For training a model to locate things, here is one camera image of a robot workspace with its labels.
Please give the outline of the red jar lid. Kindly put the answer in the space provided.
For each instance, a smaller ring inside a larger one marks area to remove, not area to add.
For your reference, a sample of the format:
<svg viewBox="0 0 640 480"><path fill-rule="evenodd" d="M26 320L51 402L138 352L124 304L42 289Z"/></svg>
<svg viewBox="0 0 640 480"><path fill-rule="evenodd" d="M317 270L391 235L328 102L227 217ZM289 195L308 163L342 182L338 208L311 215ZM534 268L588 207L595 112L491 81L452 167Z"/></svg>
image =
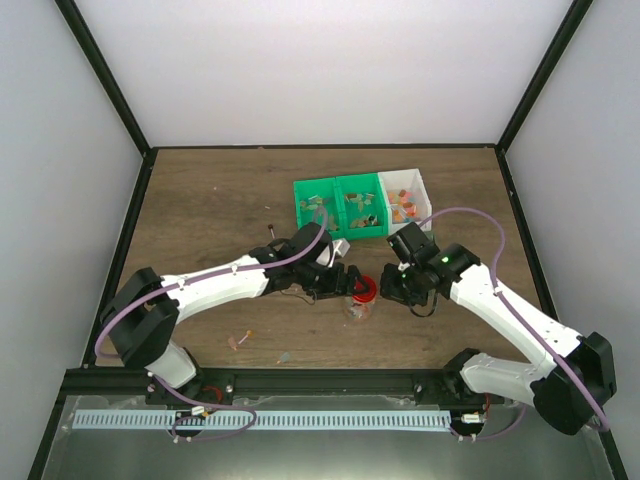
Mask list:
<svg viewBox="0 0 640 480"><path fill-rule="evenodd" d="M377 292L375 281L367 275L362 275L355 280L352 298L357 303L370 303L375 300Z"/></svg>

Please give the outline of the clear plastic jar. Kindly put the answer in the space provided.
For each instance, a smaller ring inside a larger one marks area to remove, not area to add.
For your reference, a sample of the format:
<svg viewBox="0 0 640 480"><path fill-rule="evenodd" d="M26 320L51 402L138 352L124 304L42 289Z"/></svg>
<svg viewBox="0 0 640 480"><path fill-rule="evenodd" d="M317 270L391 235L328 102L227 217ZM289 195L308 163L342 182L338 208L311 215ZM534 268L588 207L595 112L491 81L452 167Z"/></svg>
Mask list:
<svg viewBox="0 0 640 480"><path fill-rule="evenodd" d="M354 322L367 320L373 311L374 300L361 301L354 296L348 296L344 302L345 315Z"/></svg>

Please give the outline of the green double candy bin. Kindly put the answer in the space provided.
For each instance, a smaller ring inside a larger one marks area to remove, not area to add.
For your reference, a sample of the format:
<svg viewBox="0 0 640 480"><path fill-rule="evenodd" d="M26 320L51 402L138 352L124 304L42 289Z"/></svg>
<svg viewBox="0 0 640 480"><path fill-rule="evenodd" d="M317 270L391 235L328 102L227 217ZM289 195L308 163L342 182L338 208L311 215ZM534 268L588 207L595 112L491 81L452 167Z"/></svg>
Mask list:
<svg viewBox="0 0 640 480"><path fill-rule="evenodd" d="M386 200L377 173L298 180L293 182L297 226L321 221L327 212L327 230L334 238L360 240L389 232Z"/></svg>

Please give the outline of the white candy bin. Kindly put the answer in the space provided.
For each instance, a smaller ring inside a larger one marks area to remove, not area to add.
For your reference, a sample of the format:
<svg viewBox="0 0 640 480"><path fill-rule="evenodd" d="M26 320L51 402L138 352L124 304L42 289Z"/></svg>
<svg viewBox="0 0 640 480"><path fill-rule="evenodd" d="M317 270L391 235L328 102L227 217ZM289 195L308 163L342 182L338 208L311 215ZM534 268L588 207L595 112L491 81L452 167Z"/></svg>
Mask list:
<svg viewBox="0 0 640 480"><path fill-rule="evenodd" d="M386 206L387 233L395 233L411 222L430 231L431 222L424 220L433 209L420 170L381 171L377 175Z"/></svg>

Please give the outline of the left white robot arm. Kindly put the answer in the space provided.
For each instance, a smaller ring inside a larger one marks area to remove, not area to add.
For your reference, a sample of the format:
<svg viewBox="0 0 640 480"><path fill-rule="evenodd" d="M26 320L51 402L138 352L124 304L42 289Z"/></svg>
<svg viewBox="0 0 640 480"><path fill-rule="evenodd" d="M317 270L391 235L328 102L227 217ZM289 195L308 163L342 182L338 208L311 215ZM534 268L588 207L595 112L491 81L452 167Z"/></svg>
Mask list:
<svg viewBox="0 0 640 480"><path fill-rule="evenodd" d="M104 342L111 342L125 367L145 369L168 384L178 401L194 403L205 381L193 357L173 341L177 325L206 310L293 285L314 301L373 293L373 284L357 267L341 263L348 250L347 240L335 240L311 222L290 238L273 238L218 267L165 276L140 269L103 309L95 352L102 356Z"/></svg>

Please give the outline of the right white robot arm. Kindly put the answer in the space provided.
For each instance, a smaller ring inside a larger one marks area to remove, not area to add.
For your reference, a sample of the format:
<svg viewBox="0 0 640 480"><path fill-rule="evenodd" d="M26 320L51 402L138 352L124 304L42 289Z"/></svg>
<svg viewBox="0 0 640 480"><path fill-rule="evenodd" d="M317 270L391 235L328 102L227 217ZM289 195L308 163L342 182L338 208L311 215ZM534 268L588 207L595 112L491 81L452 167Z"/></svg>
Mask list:
<svg viewBox="0 0 640 480"><path fill-rule="evenodd" d="M460 244L439 248L419 226L405 225L387 242L398 262L385 265L380 294L415 309L444 298L473 313L523 356L516 362L467 348L445 367L447 396L465 403L492 394L533 407L552 428L575 435L617 391L610 342L582 335L524 300Z"/></svg>

